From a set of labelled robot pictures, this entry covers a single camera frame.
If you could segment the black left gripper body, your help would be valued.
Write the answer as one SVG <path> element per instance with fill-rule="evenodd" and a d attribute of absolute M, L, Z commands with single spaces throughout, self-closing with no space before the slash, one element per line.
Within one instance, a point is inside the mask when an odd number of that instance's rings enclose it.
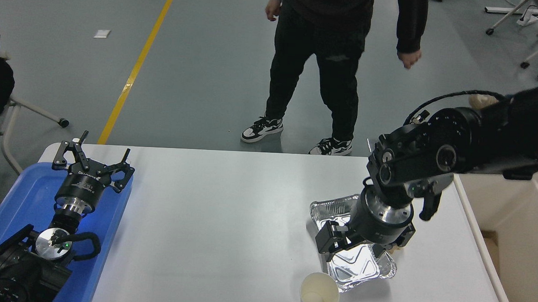
<path fill-rule="evenodd" d="M 71 204 L 72 200 L 78 200 L 84 203 L 84 209 L 95 210 L 112 181 L 106 168 L 107 165 L 95 160 L 89 160 L 88 170 L 81 163 L 69 165 L 66 179 L 56 193 L 56 203 L 64 206 Z"/>

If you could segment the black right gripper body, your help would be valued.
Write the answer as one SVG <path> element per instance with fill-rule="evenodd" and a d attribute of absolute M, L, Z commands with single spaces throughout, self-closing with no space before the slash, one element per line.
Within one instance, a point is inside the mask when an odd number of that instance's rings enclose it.
<path fill-rule="evenodd" d="M 388 206 L 376 196 L 360 196 L 347 223 L 350 238 L 380 245 L 404 247 L 416 232 L 414 207 Z"/>

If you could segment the walking person's left hand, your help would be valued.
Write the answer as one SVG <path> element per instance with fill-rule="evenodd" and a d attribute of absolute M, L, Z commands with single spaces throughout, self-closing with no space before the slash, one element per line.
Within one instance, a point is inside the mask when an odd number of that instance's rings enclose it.
<path fill-rule="evenodd" d="M 398 59 L 402 62 L 402 65 L 405 69 L 410 69 L 414 64 L 416 64 L 421 56 L 422 51 L 421 49 L 415 51 L 415 52 L 401 52 L 398 51 L 397 53 Z"/>

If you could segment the walking person's right hand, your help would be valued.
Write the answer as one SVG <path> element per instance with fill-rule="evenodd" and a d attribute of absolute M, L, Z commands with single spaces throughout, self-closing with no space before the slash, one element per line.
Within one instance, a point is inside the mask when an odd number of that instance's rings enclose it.
<path fill-rule="evenodd" d="M 275 22 L 281 11 L 282 0 L 268 0 L 265 6 L 265 14 L 270 22 Z"/>

